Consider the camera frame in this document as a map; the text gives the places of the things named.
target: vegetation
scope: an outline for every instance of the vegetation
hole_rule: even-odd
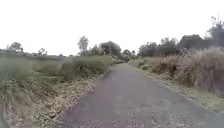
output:
[[[37,116],[35,115],[35,109],[40,109],[40,107],[36,108],[34,106],[48,104],[49,99],[63,97],[63,95],[75,98],[70,95],[83,94],[84,92],[77,92],[77,90],[88,91],[90,87],[87,85],[90,83],[82,84],[80,81],[88,81],[104,73],[111,64],[123,62],[118,57],[121,49],[113,42],[102,43],[99,47],[95,45],[87,50],[88,39],[82,37],[78,45],[80,56],[71,55],[69,57],[62,54],[49,56],[44,48],[41,48],[35,54],[25,53],[22,45],[17,42],[10,45],[6,50],[0,51],[1,127],[2,125],[9,127],[9,125],[18,123],[17,121],[20,119],[24,121],[37,118],[34,117]],[[62,86],[74,82],[79,84]],[[63,104],[67,104],[58,100],[52,101],[60,102],[60,108],[64,108]]]
[[[223,27],[224,23],[213,17],[208,31],[211,37],[184,35],[180,41],[166,37],[159,44],[141,45],[137,55],[134,50],[121,52],[112,41],[88,49],[85,36],[77,43],[79,56],[69,57],[47,55],[44,48],[38,53],[26,53],[20,43],[14,42],[0,50],[0,127],[8,127],[7,121],[12,124],[9,119],[28,118],[31,106],[68,91],[67,86],[58,85],[88,80],[104,73],[111,64],[129,60],[143,70],[165,74],[187,87],[224,97]]]
[[[224,24],[213,19],[213,27],[208,31],[211,37],[199,35],[164,38],[161,43],[147,43],[139,48],[140,59],[130,63],[143,70],[163,74],[187,87],[213,92],[224,97]]]

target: tall grass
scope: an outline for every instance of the tall grass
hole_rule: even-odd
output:
[[[176,78],[187,85],[223,95],[224,51],[210,48],[188,53],[179,63]]]
[[[103,73],[111,64],[112,59],[107,56],[75,57],[62,65],[61,73],[66,80],[89,78]]]
[[[93,77],[112,63],[108,56],[57,61],[0,57],[0,126],[7,125],[4,118],[28,118],[33,105],[60,94],[55,84]]]
[[[4,112],[20,113],[20,109],[54,93],[53,87],[32,70],[31,62],[0,58],[0,107]]]
[[[224,50],[190,50],[181,56],[144,58],[151,71],[168,74],[188,87],[214,92],[224,97]]]

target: treeline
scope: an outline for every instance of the treeline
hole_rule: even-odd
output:
[[[199,35],[184,35],[180,41],[176,38],[164,38],[159,44],[148,42],[141,45],[138,56],[169,56],[183,54],[189,49],[205,49],[209,47],[224,46],[224,22],[212,17],[213,26],[208,30],[209,36],[200,37]]]

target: narrow country road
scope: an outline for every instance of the narrow country road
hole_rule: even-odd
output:
[[[58,117],[56,128],[223,128],[224,118],[119,64],[93,93]]]

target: sky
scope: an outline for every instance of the sky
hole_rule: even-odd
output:
[[[211,16],[224,19],[222,0],[0,0],[0,48],[19,42],[25,52],[75,55],[82,36],[89,47],[113,41],[138,50],[147,42],[205,36]]]

